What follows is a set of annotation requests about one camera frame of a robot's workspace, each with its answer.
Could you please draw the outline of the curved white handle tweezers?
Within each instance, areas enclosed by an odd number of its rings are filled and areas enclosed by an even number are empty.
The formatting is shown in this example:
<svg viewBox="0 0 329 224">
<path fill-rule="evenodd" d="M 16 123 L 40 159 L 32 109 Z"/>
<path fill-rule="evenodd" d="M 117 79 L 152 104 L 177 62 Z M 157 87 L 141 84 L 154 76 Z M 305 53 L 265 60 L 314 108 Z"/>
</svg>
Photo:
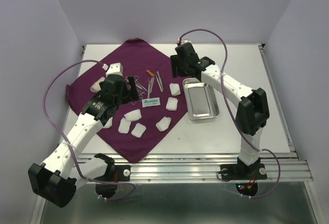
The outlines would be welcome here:
<svg viewBox="0 0 329 224">
<path fill-rule="evenodd" d="M 156 75 L 155 77 L 156 77 L 156 81 L 157 81 L 157 83 L 158 83 L 158 86 L 159 86 L 159 88 L 160 88 L 160 90 L 161 90 L 161 89 L 162 89 L 162 86 L 161 86 L 160 80 L 159 80 L 159 78 L 158 78 L 158 75 Z"/>
</svg>

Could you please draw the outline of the suture packet white green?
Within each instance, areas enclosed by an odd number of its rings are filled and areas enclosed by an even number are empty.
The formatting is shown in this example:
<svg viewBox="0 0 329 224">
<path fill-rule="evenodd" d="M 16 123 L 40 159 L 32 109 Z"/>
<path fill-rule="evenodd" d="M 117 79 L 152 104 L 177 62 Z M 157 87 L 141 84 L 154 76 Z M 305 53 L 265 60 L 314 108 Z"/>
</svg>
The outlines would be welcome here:
<svg viewBox="0 0 329 224">
<path fill-rule="evenodd" d="M 142 99 L 142 107 L 160 106 L 160 98 Z"/>
</svg>

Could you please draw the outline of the straight serrated tweezers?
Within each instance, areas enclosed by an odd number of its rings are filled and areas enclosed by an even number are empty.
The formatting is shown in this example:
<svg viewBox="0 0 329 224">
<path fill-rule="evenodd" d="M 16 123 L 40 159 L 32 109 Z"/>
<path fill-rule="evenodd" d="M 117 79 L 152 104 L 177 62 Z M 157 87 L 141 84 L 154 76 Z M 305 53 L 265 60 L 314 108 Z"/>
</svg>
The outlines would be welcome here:
<svg viewBox="0 0 329 224">
<path fill-rule="evenodd" d="M 161 83 L 161 86 L 162 86 L 162 89 L 161 89 L 160 91 L 163 92 L 163 84 L 162 84 L 162 80 L 161 80 L 161 77 L 160 77 L 159 71 L 157 71 L 156 73 L 157 73 L 157 75 L 158 75 L 158 78 L 159 78 L 160 83 Z"/>
</svg>

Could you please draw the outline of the scalpel with orange cover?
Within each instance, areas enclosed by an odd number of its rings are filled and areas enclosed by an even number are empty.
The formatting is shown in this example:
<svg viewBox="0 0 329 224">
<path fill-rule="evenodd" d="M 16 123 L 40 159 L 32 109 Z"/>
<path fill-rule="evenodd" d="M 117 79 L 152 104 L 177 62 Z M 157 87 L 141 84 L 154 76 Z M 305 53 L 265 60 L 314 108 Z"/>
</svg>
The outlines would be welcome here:
<svg viewBox="0 0 329 224">
<path fill-rule="evenodd" d="M 146 72 L 150 75 L 151 79 L 150 79 L 150 82 L 149 82 L 149 93 L 152 92 L 152 89 L 153 89 L 153 83 L 154 83 L 154 79 L 155 79 L 155 74 L 152 73 L 150 70 L 146 70 Z"/>
</svg>

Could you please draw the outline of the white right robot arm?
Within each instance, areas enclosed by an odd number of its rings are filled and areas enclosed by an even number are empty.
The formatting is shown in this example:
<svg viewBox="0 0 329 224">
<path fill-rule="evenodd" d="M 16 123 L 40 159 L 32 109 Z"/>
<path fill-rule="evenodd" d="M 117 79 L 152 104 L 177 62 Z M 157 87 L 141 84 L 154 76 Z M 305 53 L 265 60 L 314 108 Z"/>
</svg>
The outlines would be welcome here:
<svg viewBox="0 0 329 224">
<path fill-rule="evenodd" d="M 240 163 L 236 171 L 239 176 L 248 178 L 255 172 L 254 163 L 261 151 L 260 136 L 270 116 L 266 91 L 245 86 L 222 72 L 223 68 L 212 59 L 200 58 L 189 41 L 179 43 L 175 51 L 176 55 L 170 56 L 174 78 L 196 78 L 221 93 L 227 108 L 229 102 L 237 108 L 235 115 L 229 111 L 241 135 Z"/>
</svg>

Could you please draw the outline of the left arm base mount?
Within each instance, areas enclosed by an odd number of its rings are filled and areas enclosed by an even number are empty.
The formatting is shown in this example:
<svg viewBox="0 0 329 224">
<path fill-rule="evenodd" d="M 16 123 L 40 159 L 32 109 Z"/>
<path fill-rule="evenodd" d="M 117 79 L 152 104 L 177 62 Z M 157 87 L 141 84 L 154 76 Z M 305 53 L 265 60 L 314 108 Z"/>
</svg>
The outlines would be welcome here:
<svg viewBox="0 0 329 224">
<path fill-rule="evenodd" d="M 105 154 L 96 154 L 87 166 L 87 172 L 96 184 L 95 191 L 99 199 L 121 200 L 132 194 L 136 188 L 130 183 L 131 167 L 115 165 L 115 160 Z"/>
</svg>

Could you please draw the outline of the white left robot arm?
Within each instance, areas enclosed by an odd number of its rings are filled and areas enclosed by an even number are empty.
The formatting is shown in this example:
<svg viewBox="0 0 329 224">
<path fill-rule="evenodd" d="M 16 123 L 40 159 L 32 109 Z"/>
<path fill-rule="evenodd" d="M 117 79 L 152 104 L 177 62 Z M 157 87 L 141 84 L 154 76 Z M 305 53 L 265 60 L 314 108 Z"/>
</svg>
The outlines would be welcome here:
<svg viewBox="0 0 329 224">
<path fill-rule="evenodd" d="M 62 136 L 60 145 L 41 164 L 34 163 L 28 169 L 32 191 L 60 208 L 68 205 L 77 189 L 88 182 L 108 186 L 110 192 L 98 196 L 104 200 L 114 200 L 120 185 L 127 185 L 132 191 L 136 188 L 128 175 L 116 169 L 114 159 L 105 154 L 98 153 L 78 165 L 78 156 L 107 126 L 119 106 L 138 99 L 134 77 L 110 74 L 100 87 L 83 107 L 68 135 Z"/>
</svg>

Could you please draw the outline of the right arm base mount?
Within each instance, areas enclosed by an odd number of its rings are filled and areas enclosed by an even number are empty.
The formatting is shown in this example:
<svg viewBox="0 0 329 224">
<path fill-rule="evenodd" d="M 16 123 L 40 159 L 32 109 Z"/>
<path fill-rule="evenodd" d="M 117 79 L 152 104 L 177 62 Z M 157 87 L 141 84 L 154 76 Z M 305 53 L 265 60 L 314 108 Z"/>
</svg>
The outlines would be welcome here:
<svg viewBox="0 0 329 224">
<path fill-rule="evenodd" d="M 266 180 L 267 172 L 261 158 L 251 165 L 246 165 L 239 158 L 236 164 L 223 164 L 216 173 L 218 180 L 222 182 L 237 181 L 236 190 L 242 196 L 255 197 L 258 192 L 258 180 Z"/>
</svg>

